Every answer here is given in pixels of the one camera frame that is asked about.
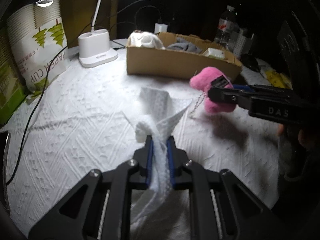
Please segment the white knitted cloth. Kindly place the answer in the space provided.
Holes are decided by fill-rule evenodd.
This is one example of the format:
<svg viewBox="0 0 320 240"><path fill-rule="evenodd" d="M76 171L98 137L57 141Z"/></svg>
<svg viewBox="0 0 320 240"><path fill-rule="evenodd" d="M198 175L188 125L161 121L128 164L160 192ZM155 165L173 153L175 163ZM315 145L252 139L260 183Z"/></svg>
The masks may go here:
<svg viewBox="0 0 320 240"><path fill-rule="evenodd" d="M165 49L163 42L153 33L132 32L128 38L128 47Z"/></svg>

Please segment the clear water bottle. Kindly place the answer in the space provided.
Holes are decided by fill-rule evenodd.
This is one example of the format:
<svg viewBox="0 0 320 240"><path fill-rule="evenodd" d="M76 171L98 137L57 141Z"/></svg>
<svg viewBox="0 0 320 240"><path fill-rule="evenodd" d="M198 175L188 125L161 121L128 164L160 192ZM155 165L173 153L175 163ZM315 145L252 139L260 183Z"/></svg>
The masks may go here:
<svg viewBox="0 0 320 240"><path fill-rule="evenodd" d="M232 32L238 29L238 22L238 12L235 10L233 6L227 5L219 18L217 34L214 38L214 42L224 47L227 47Z"/></svg>

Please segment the grey cloth in box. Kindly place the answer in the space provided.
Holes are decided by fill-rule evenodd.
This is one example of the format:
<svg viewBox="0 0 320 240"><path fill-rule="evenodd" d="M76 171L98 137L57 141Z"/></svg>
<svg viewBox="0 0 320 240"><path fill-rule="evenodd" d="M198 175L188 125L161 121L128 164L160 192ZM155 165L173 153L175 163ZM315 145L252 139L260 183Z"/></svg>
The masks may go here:
<svg viewBox="0 0 320 240"><path fill-rule="evenodd" d="M188 42L187 40L178 37L177 42L167 46L168 50L176 50L176 51L186 51L189 53L202 53L202 49L196 46L195 44Z"/></svg>

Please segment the yellow plastic package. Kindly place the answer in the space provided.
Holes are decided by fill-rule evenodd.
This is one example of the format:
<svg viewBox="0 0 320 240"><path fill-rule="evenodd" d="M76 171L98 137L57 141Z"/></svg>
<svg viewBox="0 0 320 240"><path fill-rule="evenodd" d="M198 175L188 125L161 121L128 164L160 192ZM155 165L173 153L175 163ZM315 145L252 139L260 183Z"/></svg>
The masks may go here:
<svg viewBox="0 0 320 240"><path fill-rule="evenodd" d="M263 77L274 87L292 89L291 80L284 74L277 73L275 70L262 70Z"/></svg>

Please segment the white charger plug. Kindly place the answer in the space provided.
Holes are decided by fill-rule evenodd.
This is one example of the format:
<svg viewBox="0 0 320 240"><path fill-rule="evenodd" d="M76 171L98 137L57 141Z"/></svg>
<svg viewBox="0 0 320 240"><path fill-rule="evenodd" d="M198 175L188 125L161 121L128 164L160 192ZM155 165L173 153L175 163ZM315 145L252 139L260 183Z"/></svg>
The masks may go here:
<svg viewBox="0 0 320 240"><path fill-rule="evenodd" d="M168 25L166 24L160 24L160 23L156 23L155 24L155 29L154 29L154 33L158 34L158 33L166 33L168 30Z"/></svg>

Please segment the white paper towel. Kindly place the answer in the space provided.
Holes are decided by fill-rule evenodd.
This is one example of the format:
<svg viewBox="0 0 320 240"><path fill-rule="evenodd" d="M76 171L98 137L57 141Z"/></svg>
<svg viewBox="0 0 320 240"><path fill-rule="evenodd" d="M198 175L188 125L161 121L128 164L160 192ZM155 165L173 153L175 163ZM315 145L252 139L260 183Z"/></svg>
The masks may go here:
<svg viewBox="0 0 320 240"><path fill-rule="evenodd" d="M191 99L172 98L165 90L143 87L133 104L134 113L126 113L136 141L143 143L148 135L153 140L151 183L133 204L131 224L154 213L171 191L167 140L191 103Z"/></svg>

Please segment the pink plush toy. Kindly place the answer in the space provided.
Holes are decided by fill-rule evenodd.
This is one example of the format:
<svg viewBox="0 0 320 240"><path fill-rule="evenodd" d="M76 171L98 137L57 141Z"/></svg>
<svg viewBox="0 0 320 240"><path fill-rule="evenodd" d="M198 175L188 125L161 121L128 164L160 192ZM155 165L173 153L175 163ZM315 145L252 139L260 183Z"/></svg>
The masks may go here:
<svg viewBox="0 0 320 240"><path fill-rule="evenodd" d="M204 110L208 114L231 113L236 105L225 103L221 100L223 89L233 89L233 85L228 77L215 67L206 67L193 76L189 85L195 90L204 93Z"/></svg>

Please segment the green cardboard box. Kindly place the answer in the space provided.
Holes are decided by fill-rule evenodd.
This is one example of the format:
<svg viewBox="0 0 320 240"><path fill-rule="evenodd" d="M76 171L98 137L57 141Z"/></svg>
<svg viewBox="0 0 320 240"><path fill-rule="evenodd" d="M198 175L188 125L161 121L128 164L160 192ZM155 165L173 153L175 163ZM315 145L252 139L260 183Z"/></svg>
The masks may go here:
<svg viewBox="0 0 320 240"><path fill-rule="evenodd" d="M0 119L5 125L28 95L14 60L7 30L1 27Z"/></svg>

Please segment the open cardboard box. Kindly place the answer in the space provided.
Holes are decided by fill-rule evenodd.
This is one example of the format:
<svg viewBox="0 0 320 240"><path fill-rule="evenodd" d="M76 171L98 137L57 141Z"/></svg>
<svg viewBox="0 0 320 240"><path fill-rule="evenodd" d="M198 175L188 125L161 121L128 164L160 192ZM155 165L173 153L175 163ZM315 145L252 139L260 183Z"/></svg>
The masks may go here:
<svg viewBox="0 0 320 240"><path fill-rule="evenodd" d="M163 42L165 49L128 47L126 44L127 74L190 79L203 68L215 67L233 81L242 71L242 63L230 51L215 42L174 33L161 32L157 36ZM166 49L167 46L176 43L178 37L195 44L202 49L202 53L208 48L222 50L225 59L218 60L203 56L202 53Z"/></svg>

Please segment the white LED desk lamp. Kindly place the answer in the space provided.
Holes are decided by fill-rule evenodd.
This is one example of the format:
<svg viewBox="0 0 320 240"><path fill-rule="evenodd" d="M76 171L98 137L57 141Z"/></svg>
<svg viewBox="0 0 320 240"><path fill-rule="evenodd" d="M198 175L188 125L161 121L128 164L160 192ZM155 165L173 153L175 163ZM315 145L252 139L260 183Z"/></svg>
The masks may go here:
<svg viewBox="0 0 320 240"><path fill-rule="evenodd" d="M114 61L118 53L110 47L110 35L107 29L95 30L101 0L97 1L90 32L78 37L79 61L84 68L93 68Z"/></svg>

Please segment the white perforated basket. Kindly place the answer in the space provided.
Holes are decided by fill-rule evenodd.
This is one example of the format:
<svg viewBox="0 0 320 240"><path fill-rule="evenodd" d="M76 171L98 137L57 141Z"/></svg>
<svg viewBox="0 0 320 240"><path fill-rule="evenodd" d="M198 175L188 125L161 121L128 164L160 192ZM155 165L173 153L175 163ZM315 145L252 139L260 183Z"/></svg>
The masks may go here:
<svg viewBox="0 0 320 240"><path fill-rule="evenodd" d="M253 42L254 33L248 29L234 29L227 43L227 50L238 59L242 54L248 54Z"/></svg>

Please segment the white textured tablecloth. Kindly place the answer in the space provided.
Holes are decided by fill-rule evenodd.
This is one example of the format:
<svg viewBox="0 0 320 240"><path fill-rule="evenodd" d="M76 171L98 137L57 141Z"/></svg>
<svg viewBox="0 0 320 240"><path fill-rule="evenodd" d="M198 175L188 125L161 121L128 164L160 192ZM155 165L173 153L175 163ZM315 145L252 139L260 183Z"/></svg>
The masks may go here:
<svg viewBox="0 0 320 240"><path fill-rule="evenodd" d="M94 68L77 52L41 100L23 103L3 127L11 135L7 176L11 218L25 235L91 169L111 170L140 147L126 113L134 113L143 87L196 102L188 81L132 76L126 50ZM230 169L267 206L277 201L277 124L248 116L242 108L207 115L190 106L174 129L177 147L205 168Z"/></svg>

